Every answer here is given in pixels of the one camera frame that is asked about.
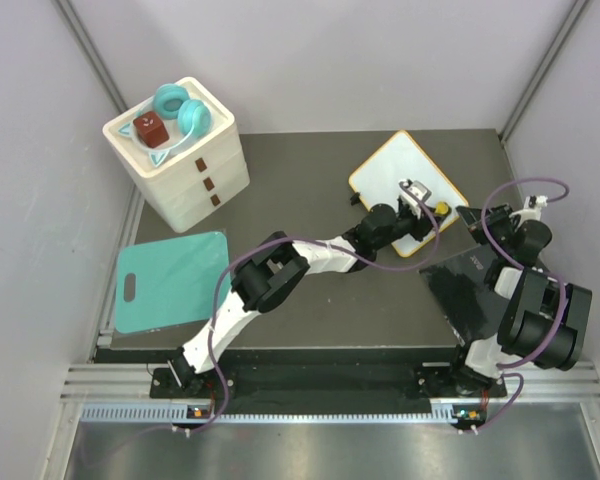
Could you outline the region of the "yellow bone-shaped eraser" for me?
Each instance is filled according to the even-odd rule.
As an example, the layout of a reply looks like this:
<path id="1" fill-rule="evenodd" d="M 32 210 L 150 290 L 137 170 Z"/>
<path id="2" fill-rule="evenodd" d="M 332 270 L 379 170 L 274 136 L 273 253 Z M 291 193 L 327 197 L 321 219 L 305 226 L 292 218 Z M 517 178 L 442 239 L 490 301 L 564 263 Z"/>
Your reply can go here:
<path id="1" fill-rule="evenodd" d="M 435 206 L 434 214 L 437 217 L 446 217 L 450 212 L 451 207 L 446 202 L 438 202 Z"/>

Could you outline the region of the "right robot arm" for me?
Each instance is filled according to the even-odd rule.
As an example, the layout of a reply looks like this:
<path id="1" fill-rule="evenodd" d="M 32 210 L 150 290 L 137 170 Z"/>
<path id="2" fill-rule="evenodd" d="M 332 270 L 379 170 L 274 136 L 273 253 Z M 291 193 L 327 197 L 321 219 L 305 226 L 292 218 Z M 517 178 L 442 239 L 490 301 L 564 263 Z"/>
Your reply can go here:
<path id="1" fill-rule="evenodd" d="M 522 363 L 566 371 L 578 360 L 590 290 L 564 283 L 541 262 L 552 239 L 538 208 L 504 204 L 480 212 L 461 206 L 476 247 L 433 268 L 432 285 L 461 344 L 447 370 L 449 388 L 485 390 Z"/>

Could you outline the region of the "yellow-framed whiteboard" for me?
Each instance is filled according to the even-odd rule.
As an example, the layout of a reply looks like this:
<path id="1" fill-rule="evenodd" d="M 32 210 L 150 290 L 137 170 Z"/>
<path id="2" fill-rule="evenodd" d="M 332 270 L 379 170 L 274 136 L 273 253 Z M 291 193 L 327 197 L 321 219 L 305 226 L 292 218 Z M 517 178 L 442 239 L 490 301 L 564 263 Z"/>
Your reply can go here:
<path id="1" fill-rule="evenodd" d="M 348 179 L 353 194 L 360 194 L 360 202 L 367 213 L 376 204 L 385 203 L 398 210 L 400 180 L 410 179 L 419 181 L 428 187 L 432 194 L 422 206 L 425 213 L 428 209 L 435 210 L 438 202 L 446 202 L 451 212 L 446 217 L 438 217 L 438 222 L 432 219 L 434 232 L 429 234 L 423 244 L 416 245 L 413 241 L 402 240 L 390 244 L 403 258 L 408 258 L 424 245 L 436 238 L 458 218 L 456 209 L 468 206 L 469 202 L 460 190 L 451 182 L 445 173 L 417 144 L 413 137 L 399 131 L 387 140 L 375 153 L 364 161 Z M 369 252 L 372 249 L 362 247 L 357 242 L 357 226 L 350 230 L 349 236 L 357 245 Z"/>

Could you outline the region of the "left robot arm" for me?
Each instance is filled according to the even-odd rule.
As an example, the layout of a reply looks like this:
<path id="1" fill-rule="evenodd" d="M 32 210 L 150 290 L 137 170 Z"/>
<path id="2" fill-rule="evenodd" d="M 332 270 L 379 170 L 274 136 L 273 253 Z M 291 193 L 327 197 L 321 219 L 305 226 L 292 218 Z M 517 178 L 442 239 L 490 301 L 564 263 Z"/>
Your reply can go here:
<path id="1" fill-rule="evenodd" d="M 172 384 L 185 396 L 206 387 L 206 372 L 239 333 L 257 316 L 278 308 L 308 275 L 353 273 L 375 262 L 379 250 L 411 236 L 437 236 L 451 213 L 444 202 L 429 206 L 409 194 L 398 207 L 373 206 L 356 226 L 330 240 L 289 237 L 278 231 L 220 274 L 214 288 L 211 317 L 169 361 Z"/>

